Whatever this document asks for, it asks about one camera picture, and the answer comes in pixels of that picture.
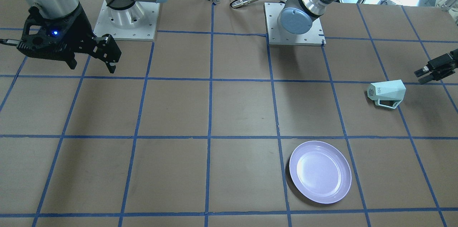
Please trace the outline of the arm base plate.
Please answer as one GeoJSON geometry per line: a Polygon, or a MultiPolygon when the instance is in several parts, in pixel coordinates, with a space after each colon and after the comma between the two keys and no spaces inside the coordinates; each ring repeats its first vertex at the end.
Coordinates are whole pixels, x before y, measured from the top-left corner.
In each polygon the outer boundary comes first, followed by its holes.
{"type": "Polygon", "coordinates": [[[126,10],[114,10],[103,1],[94,34],[110,34],[116,41],[154,41],[160,3],[136,2],[126,10]]]}
{"type": "Polygon", "coordinates": [[[284,10],[282,3],[265,3],[265,25],[268,30],[269,44],[324,46],[327,44],[320,19],[314,20],[310,30],[304,34],[290,33],[281,24],[280,15],[284,10]]]}

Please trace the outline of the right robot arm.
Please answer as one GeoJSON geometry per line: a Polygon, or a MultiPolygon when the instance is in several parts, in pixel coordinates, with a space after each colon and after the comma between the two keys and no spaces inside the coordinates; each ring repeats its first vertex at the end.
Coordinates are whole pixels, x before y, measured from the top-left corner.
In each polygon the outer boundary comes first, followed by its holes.
{"type": "MultiPolygon", "coordinates": [[[[85,53],[104,62],[114,73],[121,50],[112,34],[100,37],[79,0],[26,0],[28,18],[19,40],[2,39],[1,44],[14,46],[24,55],[65,62],[75,69],[75,53],[85,53]]],[[[165,3],[167,0],[105,0],[111,23],[121,29],[138,27],[146,18],[141,2],[165,3]]]]}

